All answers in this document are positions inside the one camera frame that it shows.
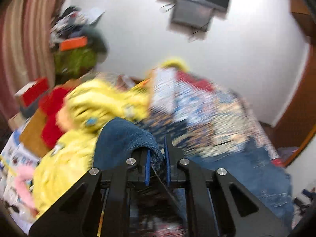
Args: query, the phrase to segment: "striped curtain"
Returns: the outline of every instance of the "striped curtain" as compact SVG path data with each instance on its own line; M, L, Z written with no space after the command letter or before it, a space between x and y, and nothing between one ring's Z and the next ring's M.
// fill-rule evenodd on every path
M64 0L4 0L0 6L0 111L18 112L14 94L38 77L55 83L50 28Z

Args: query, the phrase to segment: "brown wooden door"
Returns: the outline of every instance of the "brown wooden door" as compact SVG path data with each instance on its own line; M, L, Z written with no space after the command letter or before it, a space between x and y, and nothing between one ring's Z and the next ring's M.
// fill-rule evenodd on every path
M285 114L273 129L276 148L300 146L316 123L316 45L311 45L300 85Z

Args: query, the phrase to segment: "silver screw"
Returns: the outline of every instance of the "silver screw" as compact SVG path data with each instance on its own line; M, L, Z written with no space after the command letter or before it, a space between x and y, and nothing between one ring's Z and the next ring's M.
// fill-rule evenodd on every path
M189 163L190 163L190 161L188 159L180 159L180 164L182 164L182 165L186 166Z
M217 173L218 173L219 175L226 175L226 174L227 174L227 170L224 169L224 168L219 168L219 169L217 170Z
M96 167L93 167L89 170L90 175L97 175L99 170Z
M129 165L134 165L136 163L136 159L134 158L129 158L126 160L126 163Z

